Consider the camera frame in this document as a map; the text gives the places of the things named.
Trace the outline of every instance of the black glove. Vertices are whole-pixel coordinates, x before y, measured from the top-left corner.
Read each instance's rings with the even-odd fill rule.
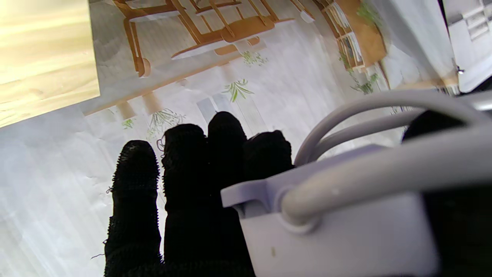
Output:
[[[291,147],[280,131],[246,140],[227,112],[215,115],[208,134],[183,124],[164,135],[164,261],[154,152],[144,141],[125,145],[113,179],[106,277],[254,276],[238,215],[222,208],[220,190],[293,168]]]

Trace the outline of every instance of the shelf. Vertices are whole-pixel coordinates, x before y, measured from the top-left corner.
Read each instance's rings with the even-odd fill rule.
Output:
[[[471,10],[469,12],[466,12],[466,13],[462,14],[463,15],[463,19],[466,19],[468,17],[471,17],[471,16],[473,16],[473,15],[475,15],[475,14],[481,12],[481,11],[482,12],[484,11],[484,7],[483,6],[478,7],[476,9],[473,9],[473,10]]]
[[[478,20],[475,20],[475,21],[473,21],[472,23],[470,23],[468,25],[468,30],[471,30],[471,29],[473,29],[475,27],[478,27],[480,24],[483,24],[485,22],[487,22],[487,19],[485,17],[483,17],[481,19],[478,19]]]
[[[484,27],[480,28],[479,30],[471,33],[470,34],[470,39],[471,40],[474,40],[474,39],[478,38],[479,36],[485,34],[488,31],[489,31],[489,27],[488,26],[484,26]]]

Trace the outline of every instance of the light wood surface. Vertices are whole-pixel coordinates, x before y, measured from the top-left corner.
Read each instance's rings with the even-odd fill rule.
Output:
[[[0,127],[99,96],[87,0],[4,1]]]

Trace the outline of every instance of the finger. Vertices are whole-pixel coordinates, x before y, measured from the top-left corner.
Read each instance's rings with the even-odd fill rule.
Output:
[[[166,131],[164,137],[165,261],[189,263],[217,259],[209,154],[203,130],[183,124]]]
[[[199,208],[208,205],[210,189],[208,147],[203,130],[182,124],[164,133],[164,194],[166,210]]]
[[[218,112],[209,123],[210,165],[216,194],[221,189],[244,181],[243,144],[246,135],[232,114]]]
[[[217,113],[209,124],[209,150],[211,172],[214,176],[215,197],[222,207],[220,190],[244,181],[243,144],[246,135],[239,120],[228,112]],[[218,256],[252,268],[243,231],[237,212],[232,208],[221,208],[215,213]]]
[[[244,171],[247,180],[265,179],[294,168],[292,149],[281,131],[265,132],[244,144]]]
[[[160,263],[155,203],[158,176],[155,154],[147,142],[132,140],[123,147],[111,188],[114,203],[104,247],[105,276]]]

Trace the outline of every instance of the white floor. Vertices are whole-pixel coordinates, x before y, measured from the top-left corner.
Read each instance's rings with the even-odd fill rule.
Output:
[[[309,8],[322,18],[314,6]],[[183,115],[183,122],[202,128],[207,124],[209,103],[214,110],[229,110],[248,136],[282,130],[295,155],[324,116],[363,97],[350,88],[353,84],[338,60],[333,35],[323,23],[298,21],[264,41],[267,48],[260,53],[268,59],[266,64],[248,67],[234,60],[230,65],[234,78],[248,80],[247,88],[254,94],[247,99],[229,102],[229,95],[221,93],[228,79],[221,68],[213,68],[185,83],[156,90],[160,105]],[[81,105],[0,129],[1,276],[102,275],[104,257],[91,257],[103,253],[112,212],[106,190],[119,150],[130,139],[150,139],[155,145],[159,137],[148,133],[150,116],[141,98],[130,104],[137,116],[127,129],[114,108],[84,117]],[[389,111],[369,112],[340,128],[384,114]],[[398,131],[374,135],[344,144],[330,154],[372,142],[391,145],[398,138]],[[160,194],[161,232],[163,205]]]

